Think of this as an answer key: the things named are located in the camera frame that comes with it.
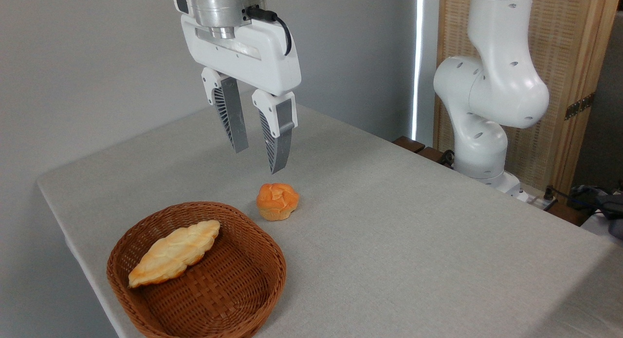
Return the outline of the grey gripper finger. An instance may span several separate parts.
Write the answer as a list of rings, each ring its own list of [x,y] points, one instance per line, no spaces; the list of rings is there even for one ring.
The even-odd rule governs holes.
[[[201,72],[208,103],[214,106],[236,153],[249,147],[238,82],[205,67]]]
[[[252,94],[252,101],[260,114],[269,166],[274,174],[287,165],[292,130],[298,126],[294,93],[273,96],[257,89]]]

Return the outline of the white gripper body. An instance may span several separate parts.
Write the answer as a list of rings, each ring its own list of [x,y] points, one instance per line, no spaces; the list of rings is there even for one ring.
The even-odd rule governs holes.
[[[279,23],[252,20],[235,28],[235,37],[213,37],[189,15],[181,26],[194,61],[274,96],[300,85],[302,74],[294,44],[288,55],[285,31]]]

